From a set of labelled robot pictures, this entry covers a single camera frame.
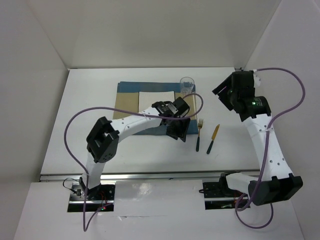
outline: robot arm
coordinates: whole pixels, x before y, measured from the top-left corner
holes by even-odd
[[[160,117],[182,118],[190,110],[189,105],[178,97],[174,102],[159,101],[151,107],[140,112],[144,116],[130,115],[121,119],[107,120],[101,117],[93,126],[86,138],[87,150],[89,152],[86,169],[89,172],[88,198],[99,191],[101,174],[107,161],[111,160],[117,153],[118,143],[125,138],[141,132],[145,129],[167,126],[166,135],[177,140],[186,141],[190,118],[183,120],[168,120],[162,118],[147,117],[153,115]],[[82,189],[86,188],[87,174],[80,178]]]
[[[252,139],[262,168],[266,131],[269,131],[268,152],[262,182],[253,199],[257,206],[290,199],[303,185],[300,176],[294,176],[279,146],[273,125],[267,129],[272,119],[271,110],[265,97],[255,96],[255,78],[252,71],[233,72],[212,92],[231,111],[239,114]],[[225,191],[238,190],[252,195],[257,184],[257,177],[240,172],[223,173],[221,187]]]

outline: fork handle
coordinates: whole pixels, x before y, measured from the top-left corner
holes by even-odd
[[[196,148],[195,148],[197,152],[199,152],[199,145],[200,145],[200,137],[198,136],[198,139],[196,140]]]

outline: black cable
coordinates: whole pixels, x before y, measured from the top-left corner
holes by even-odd
[[[72,177],[67,177],[67,178],[66,178],[65,180],[63,180],[63,182],[62,182],[62,186],[63,186],[64,188],[69,189],[69,190],[70,190],[71,192],[73,192],[74,194],[77,194],[77,191],[76,191],[76,190],[74,190],[74,189],[72,189],[72,188],[68,188],[68,187],[65,186],[65,181],[68,180],[68,179],[74,180],[74,181],[76,181],[76,182],[79,182],[79,180],[75,180],[75,179],[72,178]]]

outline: fork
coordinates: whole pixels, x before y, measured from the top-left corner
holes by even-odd
[[[199,123],[198,123],[198,139],[196,140],[196,148],[195,150],[197,152],[199,152],[199,146],[200,146],[200,130],[202,129],[202,126],[204,125],[204,120],[202,118],[199,119]]]

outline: white wall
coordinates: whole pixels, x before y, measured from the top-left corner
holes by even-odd
[[[24,0],[0,8],[0,239],[39,177],[67,69]]]
[[[300,108],[274,125],[292,170],[304,186],[292,198],[306,240],[320,236],[320,0],[282,0],[246,68],[283,67],[301,77],[306,98]],[[262,90],[273,114],[301,97],[287,73],[261,72]]]
[[[70,68],[243,67],[280,0],[28,0]]]

